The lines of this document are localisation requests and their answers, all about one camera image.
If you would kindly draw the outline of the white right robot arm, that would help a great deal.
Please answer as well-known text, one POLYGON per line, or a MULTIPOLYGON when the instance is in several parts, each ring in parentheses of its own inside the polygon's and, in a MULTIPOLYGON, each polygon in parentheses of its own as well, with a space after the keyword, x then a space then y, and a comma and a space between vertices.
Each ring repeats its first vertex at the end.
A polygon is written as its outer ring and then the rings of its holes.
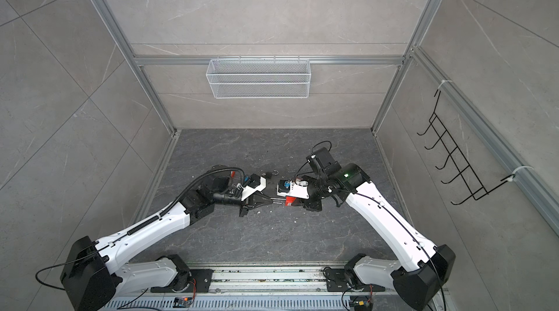
POLYGON ((435 245, 384 198, 371 177, 358 165, 340 165, 329 150, 320 148, 307 157, 313 174, 281 180, 277 191, 298 199, 308 211, 321 211, 322 201, 338 197, 361 215, 395 254, 394 260, 358 254, 346 263, 349 289, 380 286, 392 289, 412 309, 423 310, 450 278, 456 254, 447 245, 435 245))

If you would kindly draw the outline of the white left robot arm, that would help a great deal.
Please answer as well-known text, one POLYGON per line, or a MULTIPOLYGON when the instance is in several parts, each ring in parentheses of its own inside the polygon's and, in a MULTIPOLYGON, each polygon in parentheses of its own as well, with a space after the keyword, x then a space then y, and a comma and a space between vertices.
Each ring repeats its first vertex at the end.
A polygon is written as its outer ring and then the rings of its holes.
POLYGON ((115 296, 153 289, 181 293, 194 287, 188 265, 177 254, 147 263, 131 259, 173 233, 212 213, 215 205, 237 206, 241 215, 265 203, 266 179, 245 175, 241 168, 217 165, 198 176, 173 201, 148 218, 96 241, 89 237, 72 245, 61 283, 75 310, 99 310, 115 296))

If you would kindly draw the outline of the red safety padlock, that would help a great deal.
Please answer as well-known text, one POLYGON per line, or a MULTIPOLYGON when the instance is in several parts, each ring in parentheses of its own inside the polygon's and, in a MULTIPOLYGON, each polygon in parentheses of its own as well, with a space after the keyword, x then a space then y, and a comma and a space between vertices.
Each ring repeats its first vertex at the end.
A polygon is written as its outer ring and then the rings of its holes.
POLYGON ((286 196, 285 206, 297 206, 299 204, 299 199, 297 197, 286 196))

